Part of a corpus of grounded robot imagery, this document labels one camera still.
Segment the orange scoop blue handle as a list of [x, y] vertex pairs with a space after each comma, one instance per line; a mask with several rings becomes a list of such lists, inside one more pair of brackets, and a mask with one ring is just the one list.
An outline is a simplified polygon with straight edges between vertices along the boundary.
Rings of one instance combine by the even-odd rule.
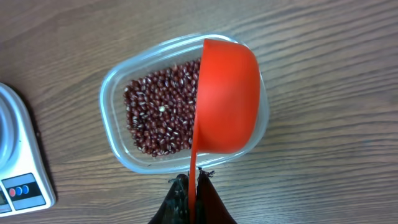
[[239, 151], [254, 131], [261, 79], [253, 52], [242, 44], [205, 39], [198, 78], [188, 208], [195, 221], [197, 154]]

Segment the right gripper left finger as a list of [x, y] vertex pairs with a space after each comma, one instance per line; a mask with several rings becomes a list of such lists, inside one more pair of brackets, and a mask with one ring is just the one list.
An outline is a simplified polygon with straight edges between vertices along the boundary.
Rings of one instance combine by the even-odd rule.
[[188, 181], [186, 174], [179, 174], [174, 179], [170, 190], [165, 196], [160, 208], [149, 224], [189, 224]]

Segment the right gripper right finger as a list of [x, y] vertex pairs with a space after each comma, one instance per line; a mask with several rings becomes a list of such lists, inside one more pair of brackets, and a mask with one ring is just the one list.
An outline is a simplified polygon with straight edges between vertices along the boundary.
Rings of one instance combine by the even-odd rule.
[[211, 183], [210, 178], [213, 177], [215, 172], [207, 172], [201, 167], [198, 170], [199, 176], [195, 203], [196, 224], [237, 224]]

